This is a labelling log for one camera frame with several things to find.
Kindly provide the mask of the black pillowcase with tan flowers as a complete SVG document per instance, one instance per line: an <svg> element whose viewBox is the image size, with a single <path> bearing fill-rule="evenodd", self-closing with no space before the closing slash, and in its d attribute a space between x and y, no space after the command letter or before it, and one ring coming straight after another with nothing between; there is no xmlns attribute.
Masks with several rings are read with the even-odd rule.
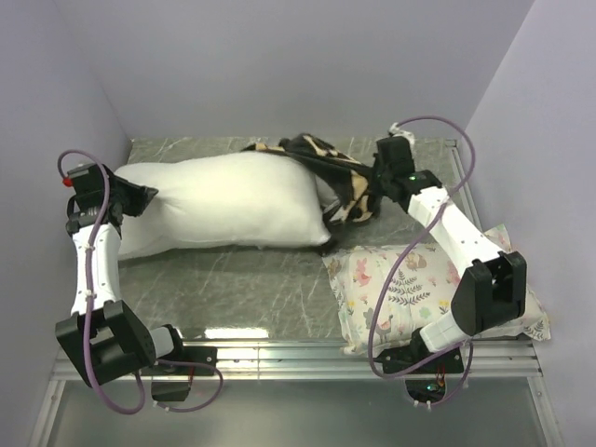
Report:
<svg viewBox="0 0 596 447"><path fill-rule="evenodd" d="M331 239L316 248L319 255L336 250L349 226L380 215L382 196L373 191L373 168L310 133L282 138L276 145L255 142L243 150L288 157L314 175L322 220L331 232Z"/></svg>

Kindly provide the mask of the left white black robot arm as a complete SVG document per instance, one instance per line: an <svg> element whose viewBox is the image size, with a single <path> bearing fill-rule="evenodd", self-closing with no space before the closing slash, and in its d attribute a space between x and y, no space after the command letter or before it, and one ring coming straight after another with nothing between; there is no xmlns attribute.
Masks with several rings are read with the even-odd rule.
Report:
<svg viewBox="0 0 596 447"><path fill-rule="evenodd" d="M55 326L62 350L87 385L101 386L154 364L166 374L181 372L188 353L179 331L169 324L148 329L120 291L123 220L140 216L157 190L95 163L70 170L63 182L74 189L66 231L77 267L71 315Z"/></svg>

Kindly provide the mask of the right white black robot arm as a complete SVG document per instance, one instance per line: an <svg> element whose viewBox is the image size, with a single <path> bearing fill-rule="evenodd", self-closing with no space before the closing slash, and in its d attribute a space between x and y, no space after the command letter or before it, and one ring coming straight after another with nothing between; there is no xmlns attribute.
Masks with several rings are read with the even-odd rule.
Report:
<svg viewBox="0 0 596 447"><path fill-rule="evenodd" d="M425 227L460 277L446 314L413 332L412 365L428 373L441 364L443 350L525 313L527 263L490 241L432 172L415 167L408 139L390 136L376 147L372 186Z"/></svg>

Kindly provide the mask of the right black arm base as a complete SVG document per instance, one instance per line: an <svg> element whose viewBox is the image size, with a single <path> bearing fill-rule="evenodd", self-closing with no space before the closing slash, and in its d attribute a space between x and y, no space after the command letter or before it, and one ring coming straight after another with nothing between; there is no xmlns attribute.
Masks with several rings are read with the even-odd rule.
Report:
<svg viewBox="0 0 596 447"><path fill-rule="evenodd" d="M446 403L467 385L473 354L464 355L463 346L415 362L408 346L385 349L374 359L384 375L403 380L406 398L413 407L428 411Z"/></svg>

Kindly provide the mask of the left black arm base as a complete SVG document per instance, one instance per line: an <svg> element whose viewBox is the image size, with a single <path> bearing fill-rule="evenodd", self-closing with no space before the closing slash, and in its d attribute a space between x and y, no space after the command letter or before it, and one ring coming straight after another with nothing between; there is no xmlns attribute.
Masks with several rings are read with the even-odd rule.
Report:
<svg viewBox="0 0 596 447"><path fill-rule="evenodd" d="M158 359L142 369L141 376L151 379L150 394L158 404L182 404L190 397L197 378L216 377L218 348L215 346L185 346L172 359Z"/></svg>

